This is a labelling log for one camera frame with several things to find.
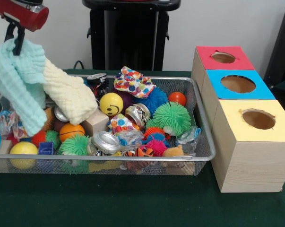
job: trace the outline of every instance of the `red box top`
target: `red box top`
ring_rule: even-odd
[[[206,70],[255,70],[239,46],[197,46],[196,48]]]

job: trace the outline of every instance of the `stacked boxes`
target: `stacked boxes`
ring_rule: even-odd
[[[240,47],[197,47],[192,78],[216,146],[221,192],[279,192],[285,182],[285,111]]]

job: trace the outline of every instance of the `light blue cloth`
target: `light blue cloth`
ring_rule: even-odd
[[[13,55],[14,39],[0,45],[0,92],[12,104],[29,136],[41,130],[47,120],[43,110],[46,57],[42,46],[24,40],[19,56]]]

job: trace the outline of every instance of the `yellow ball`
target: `yellow ball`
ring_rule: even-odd
[[[109,117],[113,117],[117,114],[120,114],[123,109],[123,100],[116,93],[108,93],[105,94],[100,99],[100,110],[108,115]]]
[[[33,143],[19,142],[10,151],[11,155],[37,155],[38,149]],[[17,169],[30,169],[36,160],[35,159],[10,159],[11,164]]]

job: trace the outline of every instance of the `white wall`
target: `white wall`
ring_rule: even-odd
[[[42,44],[47,57],[60,68],[72,68],[77,59],[92,67],[91,44],[86,38],[89,9],[81,0],[44,0],[47,23],[26,38]],[[170,12],[164,70],[191,70],[196,45],[242,46],[264,76],[276,40],[285,0],[182,0]],[[8,23],[0,18],[0,44]]]

